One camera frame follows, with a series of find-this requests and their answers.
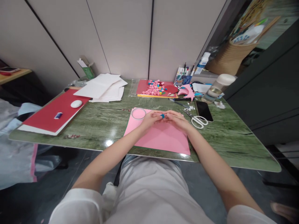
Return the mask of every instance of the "white computer mouse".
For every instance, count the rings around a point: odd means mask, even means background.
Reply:
[[[75,100],[74,102],[71,103],[71,107],[72,108],[78,108],[81,105],[82,105],[82,101],[81,100]]]

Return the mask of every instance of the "woven basket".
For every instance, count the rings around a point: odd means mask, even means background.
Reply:
[[[236,75],[243,59],[258,44],[259,43],[257,42],[255,44],[239,45],[233,44],[230,40],[223,46],[216,57],[206,65],[205,68],[218,75],[223,73]]]

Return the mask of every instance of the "phone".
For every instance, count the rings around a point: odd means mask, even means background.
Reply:
[[[209,109],[209,106],[205,102],[196,101],[196,107],[198,111],[198,115],[207,119],[207,121],[213,122],[213,118]]]
[[[4,67],[4,68],[0,68],[0,72],[9,72],[9,73],[14,73],[19,71],[19,68],[12,68],[12,67]]]

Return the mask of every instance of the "white scissors handle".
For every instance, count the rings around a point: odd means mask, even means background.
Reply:
[[[198,123],[200,125],[200,127],[196,126],[193,121],[195,121],[196,123]],[[208,124],[208,121],[207,119],[205,119],[204,117],[202,116],[194,116],[192,119],[191,119],[191,123],[194,125],[194,127],[198,128],[198,129],[203,129],[204,125],[207,125]]]

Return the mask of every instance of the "white bottle cap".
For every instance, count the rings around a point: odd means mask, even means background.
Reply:
[[[203,58],[208,58],[209,56],[211,55],[211,53],[209,53],[209,52],[205,52],[205,53],[203,53]]]
[[[229,74],[221,74],[216,81],[222,85],[229,86],[236,81],[236,77]]]

